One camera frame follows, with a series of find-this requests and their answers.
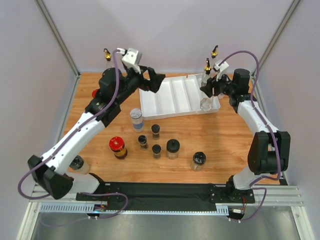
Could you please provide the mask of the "tall bottle dark contents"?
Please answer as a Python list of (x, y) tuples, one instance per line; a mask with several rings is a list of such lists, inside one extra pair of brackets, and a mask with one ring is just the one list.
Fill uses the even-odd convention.
[(219, 48), (219, 46), (216, 45), (216, 46), (214, 47), (214, 49), (212, 50), (212, 52), (211, 52), (211, 58), (212, 58), (212, 59), (214, 59), (214, 58), (216, 58), (216, 57), (218, 56), (218, 48)]

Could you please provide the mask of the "oil bottle with dark sauce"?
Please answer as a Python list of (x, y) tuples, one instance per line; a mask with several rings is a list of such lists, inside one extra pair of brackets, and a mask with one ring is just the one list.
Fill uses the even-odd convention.
[(107, 48), (104, 48), (103, 52), (104, 52), (104, 58), (106, 60), (106, 68), (107, 69), (111, 68), (112, 67), (112, 55)]

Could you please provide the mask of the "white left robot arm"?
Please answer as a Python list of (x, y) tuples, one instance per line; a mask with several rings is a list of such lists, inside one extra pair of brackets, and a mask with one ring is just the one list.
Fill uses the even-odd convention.
[(94, 98), (71, 130), (42, 156), (32, 155), (28, 161), (29, 174), (46, 192), (59, 200), (69, 192), (86, 192), (93, 200), (104, 197), (105, 188), (98, 177), (91, 173), (68, 174), (68, 168), (78, 153), (103, 131), (121, 112), (121, 104), (137, 89), (157, 93), (165, 74), (156, 73), (151, 67), (141, 66), (142, 72), (132, 67), (126, 75), (115, 67), (106, 69), (99, 79)]

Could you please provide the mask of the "tall jar white beads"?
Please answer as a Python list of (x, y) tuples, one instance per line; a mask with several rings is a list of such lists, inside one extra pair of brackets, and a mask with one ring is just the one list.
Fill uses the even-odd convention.
[(130, 111), (130, 118), (135, 132), (140, 133), (144, 130), (144, 119), (142, 111), (139, 108), (134, 108)]

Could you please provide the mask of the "small spice bottle upper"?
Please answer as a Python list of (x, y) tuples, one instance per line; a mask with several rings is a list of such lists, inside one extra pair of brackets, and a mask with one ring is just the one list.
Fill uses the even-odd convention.
[(158, 140), (160, 138), (160, 126), (158, 124), (153, 124), (151, 126), (152, 138)]

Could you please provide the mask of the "small black-cap spice bottle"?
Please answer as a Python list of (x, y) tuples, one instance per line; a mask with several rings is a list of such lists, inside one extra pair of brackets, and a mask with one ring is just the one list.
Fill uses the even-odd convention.
[(145, 135), (140, 135), (138, 137), (138, 143), (142, 150), (146, 150), (148, 148), (147, 137)]

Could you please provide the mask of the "red-lid sauce jar far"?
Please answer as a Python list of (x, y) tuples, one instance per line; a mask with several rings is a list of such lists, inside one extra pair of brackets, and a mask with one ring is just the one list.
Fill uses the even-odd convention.
[(95, 89), (93, 92), (92, 92), (92, 97), (95, 98), (97, 93), (98, 93), (99, 89)]

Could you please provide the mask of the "red-lid sauce jar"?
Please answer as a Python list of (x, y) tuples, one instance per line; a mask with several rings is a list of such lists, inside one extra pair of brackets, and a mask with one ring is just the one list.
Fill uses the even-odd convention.
[(114, 156), (118, 159), (124, 159), (128, 154), (128, 150), (125, 147), (125, 142), (119, 136), (114, 136), (110, 139), (109, 147), (113, 152)]
[(99, 89), (95, 89), (93, 92), (92, 92), (92, 97), (95, 98), (97, 93), (98, 93)]

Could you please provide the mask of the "black-knob lid glass jar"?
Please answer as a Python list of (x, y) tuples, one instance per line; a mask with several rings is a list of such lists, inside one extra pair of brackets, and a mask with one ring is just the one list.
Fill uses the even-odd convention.
[(180, 142), (177, 139), (170, 139), (166, 143), (166, 156), (169, 159), (176, 159), (179, 156)]

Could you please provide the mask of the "small spice bottle lower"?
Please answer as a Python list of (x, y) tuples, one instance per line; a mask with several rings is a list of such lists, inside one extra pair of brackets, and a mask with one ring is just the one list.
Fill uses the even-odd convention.
[(161, 146), (159, 144), (154, 144), (152, 146), (152, 153), (155, 159), (159, 159), (161, 157)]

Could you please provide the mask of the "red-lid sauce jar near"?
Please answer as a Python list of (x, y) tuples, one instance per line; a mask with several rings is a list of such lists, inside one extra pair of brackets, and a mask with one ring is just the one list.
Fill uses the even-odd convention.
[(114, 156), (118, 159), (124, 159), (128, 154), (128, 150), (125, 147), (125, 142), (119, 136), (114, 136), (110, 139), (109, 147), (113, 152)]

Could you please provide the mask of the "black base cloth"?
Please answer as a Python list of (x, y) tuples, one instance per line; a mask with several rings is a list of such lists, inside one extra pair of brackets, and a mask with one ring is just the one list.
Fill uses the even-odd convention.
[(213, 212), (208, 184), (110, 182), (103, 193), (122, 193), (128, 197), (127, 211)]

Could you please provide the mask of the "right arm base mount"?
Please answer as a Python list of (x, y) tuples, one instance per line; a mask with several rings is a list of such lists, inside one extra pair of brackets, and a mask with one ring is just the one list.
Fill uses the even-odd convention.
[(225, 204), (254, 204), (255, 196), (252, 189), (236, 189), (232, 181), (227, 181), (225, 185), (209, 183), (209, 197), (212, 203)]

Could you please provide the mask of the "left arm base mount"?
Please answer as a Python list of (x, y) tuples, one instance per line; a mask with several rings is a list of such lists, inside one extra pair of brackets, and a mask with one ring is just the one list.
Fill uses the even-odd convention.
[(106, 213), (121, 213), (129, 203), (128, 197), (122, 193), (122, 187), (115, 183), (102, 183), (94, 193), (77, 193), (75, 199), (80, 202), (93, 203), (92, 213), (99, 216)]

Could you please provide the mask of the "aluminium frame rail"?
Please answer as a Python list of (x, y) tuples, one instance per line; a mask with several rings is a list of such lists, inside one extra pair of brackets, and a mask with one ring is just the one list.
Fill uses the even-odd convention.
[[(123, 210), (122, 214), (163, 214), (163, 215), (217, 215), (228, 216), (233, 209), (242, 209), (249, 206), (303, 206), (298, 188), (288, 185), (257, 185), (253, 189), (255, 203), (214, 203), (215, 211), (134, 211)], [(51, 196), (44, 197), (46, 191), (36, 184), (32, 191), (32, 201), (41, 203), (41, 212), (52, 213), (86, 213), (92, 214), (92, 202), (77, 201), (76, 194), (69, 192), (61, 199)]]

